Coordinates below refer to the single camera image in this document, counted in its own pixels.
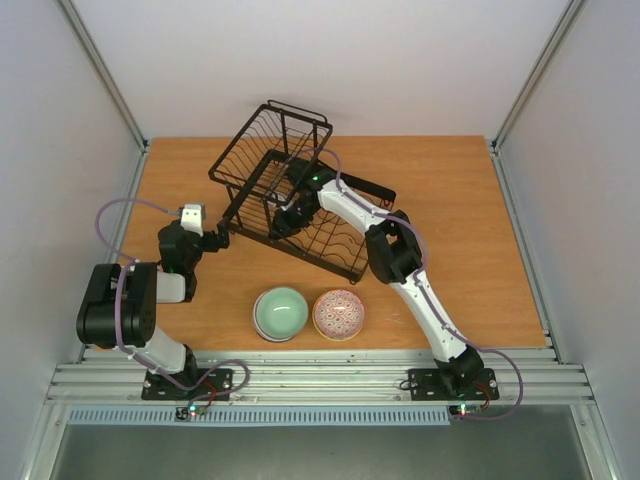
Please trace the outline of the black wire dish rack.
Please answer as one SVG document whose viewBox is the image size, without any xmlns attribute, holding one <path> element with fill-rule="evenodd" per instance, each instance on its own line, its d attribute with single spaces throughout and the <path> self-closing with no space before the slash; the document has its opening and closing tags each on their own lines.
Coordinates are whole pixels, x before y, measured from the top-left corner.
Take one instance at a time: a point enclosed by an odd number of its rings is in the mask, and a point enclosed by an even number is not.
<svg viewBox="0 0 640 480">
<path fill-rule="evenodd" d="M 223 184 L 230 205 L 219 222 L 229 232 L 280 250 L 357 283 L 368 266 L 362 234 L 323 209 L 298 234 L 270 234 L 276 210 L 294 199 L 284 163 L 295 157 L 322 162 L 333 132 L 317 112 L 269 100 L 260 105 L 209 170 Z"/>
</svg>

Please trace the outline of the red dot patterned bowl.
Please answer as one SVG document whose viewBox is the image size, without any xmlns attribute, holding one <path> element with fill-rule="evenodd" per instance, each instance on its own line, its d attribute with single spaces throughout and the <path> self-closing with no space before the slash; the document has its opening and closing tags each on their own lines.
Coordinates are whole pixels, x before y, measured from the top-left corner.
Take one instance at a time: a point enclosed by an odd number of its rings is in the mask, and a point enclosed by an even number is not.
<svg viewBox="0 0 640 480">
<path fill-rule="evenodd" d="M 352 291 L 334 289 L 323 293 L 314 303 L 312 310 L 315 322 L 360 323 L 363 327 L 365 307 L 362 300 Z"/>
</svg>

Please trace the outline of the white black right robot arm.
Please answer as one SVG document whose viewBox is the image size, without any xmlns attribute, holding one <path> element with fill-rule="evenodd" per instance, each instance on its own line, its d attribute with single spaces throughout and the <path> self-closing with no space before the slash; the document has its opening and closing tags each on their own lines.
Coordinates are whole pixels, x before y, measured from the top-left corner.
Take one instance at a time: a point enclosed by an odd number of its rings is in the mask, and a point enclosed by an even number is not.
<svg viewBox="0 0 640 480">
<path fill-rule="evenodd" d="M 426 274 L 421 237 L 406 213 L 391 212 L 372 201 L 379 196 L 393 202 L 395 193 L 299 157 L 284 163 L 284 177 L 293 187 L 294 199 L 276 210 L 270 234 L 277 239 L 291 237 L 308 227 L 321 209 L 353 227 L 364 237 L 368 264 L 376 279 L 403 299 L 427 337 L 445 395 L 457 398 L 473 389 L 484 363 L 434 293 Z"/>
</svg>

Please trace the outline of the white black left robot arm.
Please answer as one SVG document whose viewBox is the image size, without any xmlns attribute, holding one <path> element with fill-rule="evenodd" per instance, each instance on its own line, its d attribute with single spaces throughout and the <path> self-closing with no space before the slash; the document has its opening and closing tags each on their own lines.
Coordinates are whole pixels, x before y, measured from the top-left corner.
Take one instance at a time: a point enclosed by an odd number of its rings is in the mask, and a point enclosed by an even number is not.
<svg viewBox="0 0 640 480">
<path fill-rule="evenodd" d="M 205 375 L 190 347 L 157 325 L 159 303 L 185 303 L 197 287 L 196 266 L 205 253 L 229 247 L 229 228 L 204 231 L 175 220 L 158 232 L 160 261 L 94 267 L 79 313 L 76 333 L 85 345 L 118 350 L 165 380 L 179 398 L 195 395 Z"/>
</svg>

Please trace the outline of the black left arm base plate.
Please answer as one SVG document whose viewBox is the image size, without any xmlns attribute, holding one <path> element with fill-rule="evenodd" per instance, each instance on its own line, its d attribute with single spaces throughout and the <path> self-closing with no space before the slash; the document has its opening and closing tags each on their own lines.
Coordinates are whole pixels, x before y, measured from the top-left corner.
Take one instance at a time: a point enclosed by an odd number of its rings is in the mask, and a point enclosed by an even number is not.
<svg viewBox="0 0 640 480">
<path fill-rule="evenodd" d="M 205 399 L 228 400 L 229 390 L 234 386 L 233 370 L 218 368 L 197 383 L 204 373 L 205 369 L 197 369 L 191 377 L 179 374 L 171 381 L 147 371 L 141 398 L 146 401 L 187 401 L 203 395 Z"/>
</svg>

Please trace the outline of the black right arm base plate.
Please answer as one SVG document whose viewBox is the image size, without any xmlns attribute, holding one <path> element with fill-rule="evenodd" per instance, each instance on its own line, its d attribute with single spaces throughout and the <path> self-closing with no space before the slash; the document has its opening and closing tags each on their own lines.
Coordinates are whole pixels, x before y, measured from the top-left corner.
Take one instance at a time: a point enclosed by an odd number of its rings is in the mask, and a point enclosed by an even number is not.
<svg viewBox="0 0 640 480">
<path fill-rule="evenodd" d="M 493 401 L 500 398 L 495 372 L 489 368 L 483 368 L 473 379 L 461 382 L 446 378 L 437 368 L 409 369 L 400 388 L 408 391 L 413 401 Z"/>
</svg>

